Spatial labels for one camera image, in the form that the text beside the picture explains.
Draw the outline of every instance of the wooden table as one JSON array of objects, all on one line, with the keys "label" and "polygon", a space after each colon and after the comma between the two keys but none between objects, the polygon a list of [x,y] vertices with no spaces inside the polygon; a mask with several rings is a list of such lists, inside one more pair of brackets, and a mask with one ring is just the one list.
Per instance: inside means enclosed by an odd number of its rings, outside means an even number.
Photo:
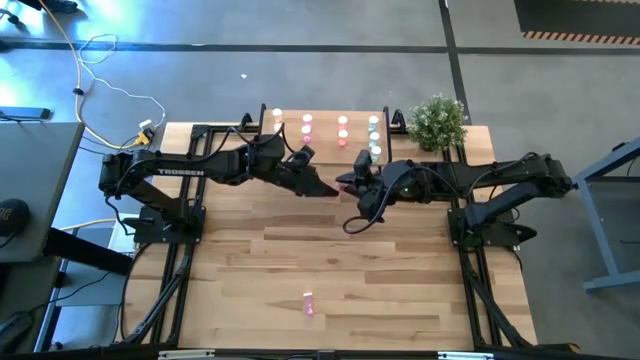
[{"label": "wooden table", "polygon": [[[186,152],[192,125],[167,124],[162,151]],[[273,132],[272,124],[265,121],[265,126],[271,126],[265,133]],[[467,129],[469,163],[493,161],[488,128]],[[440,159],[405,136],[392,137],[391,143],[394,159]],[[225,147],[239,144],[232,136]],[[330,151],[314,149],[316,156]],[[317,167],[329,184],[351,169],[326,162]],[[180,181],[156,177],[154,184],[177,196]],[[487,196],[487,189],[476,191],[478,200]],[[449,245],[448,203],[397,203],[387,209],[385,224],[359,235],[341,229],[346,218],[357,214],[356,199],[344,193],[298,198],[261,181],[239,187],[209,181],[204,205],[207,223],[191,271],[181,347],[472,349],[460,262]],[[150,246],[133,270],[126,294],[127,333],[158,295],[166,251],[166,245]],[[516,258],[504,249],[487,248],[486,253],[496,301],[535,343]],[[313,318],[302,311],[305,292],[313,292]],[[170,303],[163,338],[172,313]],[[483,306],[479,313],[488,339]]]}]

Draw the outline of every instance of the potted plant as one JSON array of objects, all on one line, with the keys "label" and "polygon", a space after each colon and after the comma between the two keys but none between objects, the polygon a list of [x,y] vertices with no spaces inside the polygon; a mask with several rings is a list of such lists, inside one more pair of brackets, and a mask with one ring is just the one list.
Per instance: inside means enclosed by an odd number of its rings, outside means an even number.
[{"label": "potted plant", "polygon": [[464,143],[467,130],[462,127],[462,122],[467,117],[461,102],[439,94],[411,111],[407,132],[409,139],[418,143],[422,150],[445,150],[450,145]]}]

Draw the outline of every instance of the gray floor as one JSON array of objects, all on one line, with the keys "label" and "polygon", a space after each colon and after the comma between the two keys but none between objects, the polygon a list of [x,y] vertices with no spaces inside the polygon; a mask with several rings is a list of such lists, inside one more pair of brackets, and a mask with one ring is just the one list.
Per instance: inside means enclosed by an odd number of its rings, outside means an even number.
[{"label": "gray floor", "polygon": [[[81,15],[63,17],[78,40],[113,32],[121,41],[149,43],[445,44],[436,0],[80,4]],[[10,8],[17,9],[29,33],[3,19],[0,36],[61,41],[46,16],[17,5]],[[510,0],[449,0],[449,6],[460,46],[599,47],[522,38]],[[460,62],[472,121],[490,127],[499,160],[549,152],[574,174],[640,135],[638,56],[465,55]],[[155,96],[167,108],[168,121],[238,120],[244,112],[257,116],[261,102],[358,110],[388,105],[406,111],[434,93],[454,95],[444,54],[120,52],[93,67],[114,85]],[[74,84],[68,51],[14,50],[0,57],[4,105],[45,106],[55,111],[54,121],[73,121]],[[87,122],[113,142],[124,141],[139,122],[159,115],[152,103],[100,84],[94,84],[84,108]],[[112,217],[97,189],[99,170],[98,155],[78,154],[56,225]],[[640,166],[634,173],[640,174]],[[127,212],[138,208],[126,200],[118,206]],[[538,340],[575,342],[586,353],[638,357],[640,286],[592,295],[582,290],[582,281],[605,270],[577,193],[526,204],[521,223],[539,231],[522,249]],[[640,246],[630,245],[628,251],[640,254]],[[70,314],[93,320],[86,331],[71,331]],[[106,343],[114,316],[113,307],[69,308],[56,340],[68,347]]]}]

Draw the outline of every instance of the table leg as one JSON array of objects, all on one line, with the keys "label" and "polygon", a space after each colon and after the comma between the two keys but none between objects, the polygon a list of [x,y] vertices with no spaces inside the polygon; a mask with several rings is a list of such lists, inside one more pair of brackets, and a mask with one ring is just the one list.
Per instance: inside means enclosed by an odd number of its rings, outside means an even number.
[{"label": "table leg", "polygon": [[127,275],[131,258],[119,252],[82,240],[58,229],[51,229],[44,246],[45,255],[57,255],[67,260],[95,266],[98,269]]}]

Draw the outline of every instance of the yellow cable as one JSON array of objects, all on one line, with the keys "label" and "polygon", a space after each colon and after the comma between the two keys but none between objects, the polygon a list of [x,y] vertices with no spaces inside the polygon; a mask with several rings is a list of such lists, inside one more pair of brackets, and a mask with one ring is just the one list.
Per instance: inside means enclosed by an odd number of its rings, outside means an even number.
[{"label": "yellow cable", "polygon": [[116,222],[116,221],[117,221],[116,219],[93,220],[93,221],[88,221],[86,223],[82,223],[82,224],[78,224],[78,225],[63,227],[63,228],[60,229],[60,231],[69,231],[69,230],[80,229],[80,228],[91,226],[91,225],[95,225],[95,224],[102,224],[102,223],[106,223],[106,222]]},{"label": "yellow cable", "polygon": [[[82,69],[80,68],[80,60],[78,60],[78,55],[76,54],[76,49],[73,46],[73,43],[71,42],[71,40],[69,39],[69,36],[67,36],[67,33],[64,31],[64,29],[62,28],[62,26],[58,22],[58,19],[56,19],[56,17],[53,15],[51,10],[49,10],[49,8],[44,3],[44,1],[43,0],[38,0],[38,2],[40,2],[40,5],[42,5],[42,7],[49,14],[49,16],[51,16],[51,20],[53,20],[53,23],[56,24],[56,27],[58,28],[58,30],[60,30],[60,32],[62,33],[62,36],[64,36],[64,39],[67,41],[67,43],[69,44],[69,47],[71,48],[71,52],[73,53],[73,59],[76,61],[76,71],[77,71],[77,75],[78,75],[77,76],[78,81],[76,83],[76,88],[80,89],[80,86],[82,85]],[[136,144],[135,141],[132,144],[124,145],[124,146],[112,144],[109,141],[107,141],[106,139],[104,139],[103,137],[101,137],[100,135],[98,135],[95,131],[93,131],[93,129],[91,129],[89,127],[89,125],[87,125],[87,123],[82,119],[82,116],[80,115],[80,95],[78,95],[78,94],[75,94],[75,95],[76,95],[76,105],[75,105],[76,106],[76,120],[78,120],[78,122],[84,124],[84,127],[87,129],[87,131],[91,135],[93,135],[96,139],[100,140],[102,143],[104,143],[105,145],[107,145],[108,147],[110,147],[112,149],[125,150],[125,149],[131,149],[133,147],[138,146],[138,144]]]}]

